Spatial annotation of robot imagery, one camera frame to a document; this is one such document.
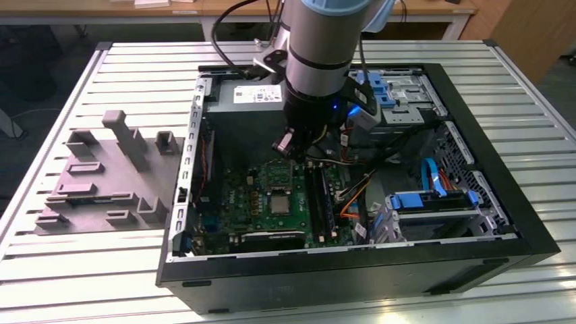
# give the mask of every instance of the white label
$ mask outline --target white label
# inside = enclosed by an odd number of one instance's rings
[[[280,103],[281,88],[277,85],[237,86],[233,88],[233,103]]]
[[[452,10],[452,12],[454,14],[473,14],[474,13],[474,11],[470,9],[454,9],[454,10]]]
[[[348,135],[340,134],[340,145],[348,146]]]
[[[392,91],[392,96],[393,96],[394,98],[405,98],[405,92],[404,92],[404,91],[400,91],[400,90],[393,90],[393,91]]]
[[[366,238],[366,229],[364,228],[364,226],[360,225],[360,223],[356,223],[356,227],[353,230],[356,231],[356,233],[358,233],[361,238]]]
[[[374,213],[374,212],[377,212],[380,210],[380,207],[381,207],[381,205],[377,202],[373,202],[372,206],[369,206],[368,210],[369,210],[370,213]]]
[[[196,10],[173,10],[173,15],[197,15],[198,12]]]

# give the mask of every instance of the yellow wire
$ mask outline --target yellow wire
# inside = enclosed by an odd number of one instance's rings
[[[325,130],[328,129],[328,125],[324,125],[324,130],[322,130],[322,133],[320,134],[320,137],[318,138],[316,138],[316,140],[312,142],[312,144],[316,144],[322,138],[324,138],[324,135],[325,135]]]

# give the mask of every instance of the blue cable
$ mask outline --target blue cable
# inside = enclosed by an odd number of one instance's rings
[[[446,196],[446,191],[444,190],[444,187],[441,186],[438,167],[436,165],[434,160],[432,158],[429,158],[429,157],[426,157],[425,159],[422,159],[422,165],[420,167],[420,176],[422,177],[422,188],[424,188],[424,190],[429,190],[430,189],[430,187],[428,185],[428,169],[430,170],[433,189],[440,194],[440,197],[445,197]]]

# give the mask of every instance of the gray block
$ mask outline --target gray block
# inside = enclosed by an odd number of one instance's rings
[[[132,215],[130,211],[106,211],[106,222],[112,226],[129,225],[136,223],[136,217]]]
[[[148,171],[150,166],[144,157],[142,137],[138,132],[128,129],[124,122],[126,115],[121,110],[108,110],[101,118],[101,124],[116,135],[117,145],[138,172]]]
[[[137,214],[141,216],[145,223],[164,223],[168,215],[168,209],[162,205],[158,197],[153,198],[152,206],[144,198],[140,198],[137,203]]]
[[[70,149],[73,156],[81,159],[93,156],[90,146],[97,143],[89,130],[74,130],[65,141],[65,146]]]
[[[58,213],[48,212],[38,216],[36,225],[44,230],[58,230],[69,226],[69,221]]]
[[[154,140],[154,138],[144,139],[146,146],[144,155],[150,169],[141,173],[137,172],[132,162],[126,159],[116,140],[101,140],[97,145],[90,146],[93,156],[85,157],[82,161],[70,155],[52,195],[46,198],[46,208],[42,212],[42,215],[49,215],[53,212],[62,214],[69,224],[68,226],[44,226],[44,222],[40,222],[42,227],[36,227],[34,233],[37,235],[154,230],[164,227],[164,222],[156,221],[156,215],[146,218],[149,221],[146,223],[137,214],[140,198],[144,198],[152,205],[154,198],[158,197],[161,205],[168,208],[168,211],[172,205],[181,155],[160,155]],[[176,138],[178,152],[181,151],[182,140],[182,138]],[[69,174],[66,170],[72,165],[80,163],[94,163],[94,165],[100,163],[105,165],[104,172]],[[62,184],[93,184],[97,192],[94,194],[57,194],[57,188]],[[112,225],[106,221],[106,212],[114,209],[129,211],[134,216],[134,222],[117,222],[114,224],[121,224]]]
[[[134,192],[114,192],[112,194],[112,202],[116,206],[137,206],[138,200]]]
[[[97,188],[93,183],[85,184],[60,184],[56,189],[57,194],[94,194]]]
[[[68,166],[68,173],[74,176],[86,173],[102,173],[104,165],[100,162],[80,162]]]
[[[65,211],[72,209],[70,204],[65,201],[65,195],[49,196],[44,205],[53,211]]]
[[[156,134],[156,148],[161,155],[178,154],[178,143],[173,137],[172,132],[157,132]]]

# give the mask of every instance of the slotted aluminum table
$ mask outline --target slotted aluminum table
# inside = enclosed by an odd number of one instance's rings
[[[498,48],[481,42],[366,42],[374,63],[441,63],[562,252],[460,295],[200,317],[154,286],[162,231],[32,234],[69,154],[70,130],[122,109],[144,137],[185,133],[209,43],[100,44],[0,222],[0,323],[524,323],[576,318],[576,135]],[[249,64],[250,43],[222,50]]]

